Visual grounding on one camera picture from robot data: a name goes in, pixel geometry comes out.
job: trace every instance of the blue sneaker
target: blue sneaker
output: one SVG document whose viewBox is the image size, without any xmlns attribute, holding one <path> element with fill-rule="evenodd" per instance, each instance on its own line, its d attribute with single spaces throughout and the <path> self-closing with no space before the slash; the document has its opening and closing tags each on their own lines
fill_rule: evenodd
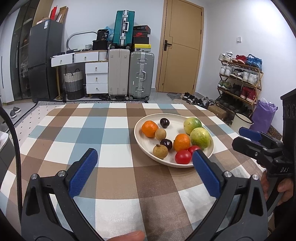
<svg viewBox="0 0 296 241">
<path fill-rule="evenodd" d="M 255 60 L 255 56 L 249 54 L 248 57 L 247 57 L 247 61 L 245 62 L 246 65 L 251 65 L 252 62 Z"/>
<path fill-rule="evenodd" d="M 262 59 L 255 58 L 251 63 L 251 66 L 259 68 L 259 70 L 262 71 Z"/>
</svg>

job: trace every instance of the plaid tablecloth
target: plaid tablecloth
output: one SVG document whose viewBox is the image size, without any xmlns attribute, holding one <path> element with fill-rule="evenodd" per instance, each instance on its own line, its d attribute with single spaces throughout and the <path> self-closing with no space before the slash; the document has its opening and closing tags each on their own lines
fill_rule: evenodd
<svg viewBox="0 0 296 241">
<path fill-rule="evenodd" d="M 232 149 L 238 136 L 210 111 L 183 104 L 66 104 L 53 109 L 20 148 L 23 196 L 30 176 L 55 175 L 88 148 L 99 162 L 81 194 L 74 198 L 89 223 L 105 239 L 143 230 L 147 240 L 185 240 L 209 211 L 210 197 L 194 168 L 168 167 L 150 159 L 137 145 L 133 129 L 154 113 L 198 117 L 215 143 L 210 160 L 235 176 L 261 176 L 254 160 Z M 0 207 L 19 231 L 15 161 L 4 178 Z M 70 230 L 54 196 L 55 210 Z"/>
</svg>

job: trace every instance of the wooden shoe rack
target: wooden shoe rack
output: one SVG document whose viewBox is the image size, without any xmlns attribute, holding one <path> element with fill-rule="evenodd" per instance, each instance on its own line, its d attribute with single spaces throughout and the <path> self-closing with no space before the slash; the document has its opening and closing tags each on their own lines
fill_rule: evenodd
<svg viewBox="0 0 296 241">
<path fill-rule="evenodd" d="M 256 67 L 253 67 L 253 66 L 250 66 L 250 65 L 245 65 L 245 64 L 240 64 L 240 63 L 233 63 L 233 62 L 228 62 L 228 61 L 221 61 L 221 63 L 222 63 L 222 64 L 227 64 L 227 65 L 231 65 L 231 66 L 233 66 L 233 67 L 237 67 L 237 68 L 242 68 L 242 69 L 251 70 L 251 71 L 256 72 L 256 74 L 258 74 L 258 76 L 259 76 L 259 80 L 258 80 L 258 82 L 257 82 L 256 85 L 252 85 L 252 84 L 247 83 L 247 82 L 244 82 L 244 81 L 242 81 L 242 80 L 233 79 L 233 78 L 231 78 L 231 77 L 228 77 L 228 76 L 224 76 L 224 75 L 219 74 L 220 79 L 221 79 L 222 81 L 227 81 L 227 80 L 229 79 L 229 80 L 232 80 L 232 81 L 235 81 L 235 82 L 240 82 L 240 83 L 242 84 L 242 86 L 248 86 L 248 87 L 254 88 L 254 89 L 256 90 L 256 97 L 255 97 L 255 100 L 254 100 L 253 102 L 249 102 L 249 101 L 247 101 L 247 100 L 241 98 L 240 96 L 234 95 L 234 94 L 230 93 L 230 92 L 227 91 L 227 90 L 224 90 L 224 89 L 222 89 L 222 88 L 217 87 L 220 96 L 222 95 L 223 92 L 226 93 L 226 94 L 228 94 L 228 95 L 231 95 L 232 97 L 234 97 L 234 98 L 236 98 L 236 99 L 239 99 L 239 100 L 241 100 L 242 102 L 244 102 L 244 103 L 246 103 L 246 104 L 249 104 L 249 105 L 251 106 L 251 110 L 252 110 L 252 112 L 253 112 L 254 109 L 255 109 L 255 105 L 257 104 L 257 99 L 259 98 L 259 94 L 260 94 L 260 92 L 261 92 L 261 90 L 262 90 L 261 80 L 262 80 L 262 77 L 263 77 L 263 74 L 264 74 L 264 73 L 261 72 L 261 71 L 259 70 L 259 68 L 256 68 Z M 216 103 L 216 105 L 217 105 L 218 107 L 220 107 L 220 108 L 222 108 L 222 109 L 224 109 L 224 110 L 226 110 L 226 111 L 231 112 L 231 113 L 234 114 L 234 111 L 232 111 L 232 110 L 230 110 L 230 109 L 224 107 L 224 106 L 221 105 L 220 103 Z"/>
</svg>

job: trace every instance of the human hand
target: human hand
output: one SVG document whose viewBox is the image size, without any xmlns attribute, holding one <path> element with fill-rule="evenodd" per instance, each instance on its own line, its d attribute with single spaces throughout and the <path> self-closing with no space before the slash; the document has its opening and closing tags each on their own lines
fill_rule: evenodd
<svg viewBox="0 0 296 241">
<path fill-rule="evenodd" d="M 117 236 L 108 241 L 143 241 L 145 234 L 142 231 L 135 231 L 125 235 Z"/>
<path fill-rule="evenodd" d="M 266 171 L 263 172 L 262 177 L 261 177 L 261 185 L 262 185 L 262 189 L 264 192 L 264 197 L 265 200 L 267 200 L 268 195 L 267 195 L 267 191 L 269 188 L 269 182 L 266 178 Z M 283 196 L 280 199 L 280 201 L 278 202 L 278 205 L 281 205 L 283 202 L 288 201 L 292 196 L 293 196 L 293 188 L 294 188 L 294 184 L 291 178 L 285 178 L 284 180 L 282 180 L 279 185 L 278 185 L 278 192 L 283 192 Z"/>
</svg>

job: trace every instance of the gray suitcase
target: gray suitcase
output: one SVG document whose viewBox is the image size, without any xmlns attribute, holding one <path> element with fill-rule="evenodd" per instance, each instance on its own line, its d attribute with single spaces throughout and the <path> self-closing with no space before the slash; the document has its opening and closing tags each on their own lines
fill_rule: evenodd
<svg viewBox="0 0 296 241">
<path fill-rule="evenodd" d="M 128 94 L 128 49 L 110 49 L 108 65 L 108 94 L 126 96 Z"/>
<path fill-rule="evenodd" d="M 128 76 L 129 99 L 149 100 L 152 85 L 154 54 L 132 52 Z"/>
</svg>

